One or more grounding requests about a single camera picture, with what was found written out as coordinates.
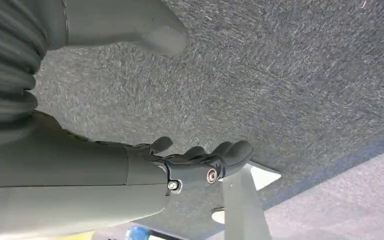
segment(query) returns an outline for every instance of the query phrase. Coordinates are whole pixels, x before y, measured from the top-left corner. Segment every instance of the carpeted floor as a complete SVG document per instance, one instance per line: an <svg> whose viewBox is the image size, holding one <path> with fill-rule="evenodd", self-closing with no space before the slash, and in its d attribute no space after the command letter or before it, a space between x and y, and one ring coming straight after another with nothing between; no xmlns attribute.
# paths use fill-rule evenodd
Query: carpeted floor
<svg viewBox="0 0 384 240"><path fill-rule="evenodd" d="M127 44L49 52L39 109L96 140L170 136L170 153L249 140L283 174L260 193L265 208L384 152L384 1L168 5L192 36L181 56ZM202 239L222 229L210 218L222 204L214 185L139 222Z"/></svg>

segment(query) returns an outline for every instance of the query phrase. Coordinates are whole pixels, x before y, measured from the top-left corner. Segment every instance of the yellow object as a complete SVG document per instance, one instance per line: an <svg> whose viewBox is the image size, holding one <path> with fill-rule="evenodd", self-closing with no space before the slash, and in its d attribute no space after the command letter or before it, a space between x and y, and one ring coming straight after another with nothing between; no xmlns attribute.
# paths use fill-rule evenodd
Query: yellow object
<svg viewBox="0 0 384 240"><path fill-rule="evenodd" d="M92 240L92 236L94 235L93 231L88 231L76 235L64 236L55 238L55 240Z"/></svg>

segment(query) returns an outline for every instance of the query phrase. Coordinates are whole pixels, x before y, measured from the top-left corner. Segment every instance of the robotic arm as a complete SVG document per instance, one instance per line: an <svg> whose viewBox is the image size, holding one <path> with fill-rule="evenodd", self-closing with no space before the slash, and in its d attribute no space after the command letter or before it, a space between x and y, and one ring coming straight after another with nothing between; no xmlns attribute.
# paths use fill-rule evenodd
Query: robotic arm
<svg viewBox="0 0 384 240"><path fill-rule="evenodd" d="M34 110L28 90L47 50L119 41L172 55L188 34L157 0L0 0L0 239L63 236L151 216L171 194L213 184L250 160L246 141L161 157L168 137L139 145L91 141Z"/></svg>

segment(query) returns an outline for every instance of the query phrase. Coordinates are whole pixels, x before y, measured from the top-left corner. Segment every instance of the metal bracket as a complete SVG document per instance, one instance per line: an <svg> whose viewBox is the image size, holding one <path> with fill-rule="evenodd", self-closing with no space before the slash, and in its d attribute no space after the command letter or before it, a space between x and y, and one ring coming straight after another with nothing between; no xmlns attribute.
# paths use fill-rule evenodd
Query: metal bracket
<svg viewBox="0 0 384 240"><path fill-rule="evenodd" d="M246 165L223 179L226 240L272 239L251 168Z"/></svg>

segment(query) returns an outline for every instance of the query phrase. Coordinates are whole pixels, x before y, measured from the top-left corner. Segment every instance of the robotic hand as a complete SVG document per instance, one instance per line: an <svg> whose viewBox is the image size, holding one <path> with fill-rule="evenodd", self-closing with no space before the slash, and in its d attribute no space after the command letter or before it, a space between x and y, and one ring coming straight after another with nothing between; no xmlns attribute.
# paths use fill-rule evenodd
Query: robotic hand
<svg viewBox="0 0 384 240"><path fill-rule="evenodd" d="M188 189L202 188L214 184L217 180L228 177L241 170L249 162L254 148L247 141L235 144L223 142L208 154L201 146L195 146L184 154L172 154L160 157L155 154L167 150L173 145L172 140L163 136L152 144L128 145L118 142L98 141L97 143L131 148L138 156L151 159L167 173L167 188L174 194Z"/></svg>

